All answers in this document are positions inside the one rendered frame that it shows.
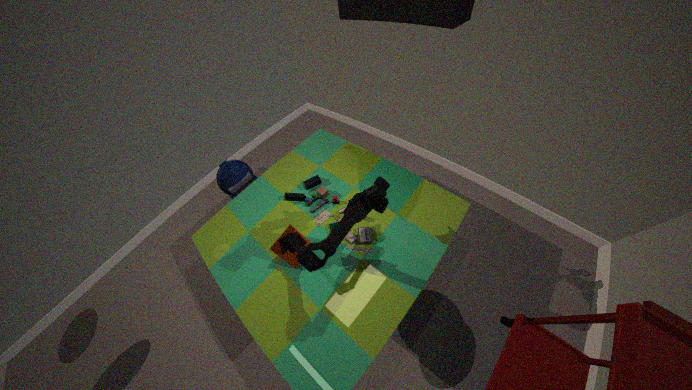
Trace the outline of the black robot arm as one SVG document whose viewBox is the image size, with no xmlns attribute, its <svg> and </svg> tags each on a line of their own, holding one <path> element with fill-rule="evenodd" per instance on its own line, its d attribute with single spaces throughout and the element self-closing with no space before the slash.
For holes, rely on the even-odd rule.
<svg viewBox="0 0 692 390">
<path fill-rule="evenodd" d="M 280 244 L 284 249 L 290 250 L 293 254 L 297 252 L 296 259 L 309 272 L 319 270 L 326 264 L 326 260 L 334 255 L 336 248 L 346 237 L 355 223 L 361 222 L 373 209 L 381 214 L 386 210 L 389 202 L 387 191 L 382 183 L 378 183 L 365 192 L 357 193 L 344 210 L 344 216 L 327 238 L 320 242 L 310 243 L 307 246 L 306 240 L 296 231 L 288 233 Z M 366 209 L 364 206 L 367 206 Z M 312 251 L 321 249 L 325 254 L 324 259 L 318 258 Z"/>
</svg>

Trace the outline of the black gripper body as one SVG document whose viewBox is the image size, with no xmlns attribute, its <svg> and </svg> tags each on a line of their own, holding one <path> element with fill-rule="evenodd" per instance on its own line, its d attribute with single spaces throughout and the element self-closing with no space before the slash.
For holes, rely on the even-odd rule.
<svg viewBox="0 0 692 390">
<path fill-rule="evenodd" d="M 382 183 L 386 190 L 390 187 L 390 183 L 387 182 L 382 176 L 378 177 L 374 182 L 375 185 L 378 183 Z"/>
</svg>

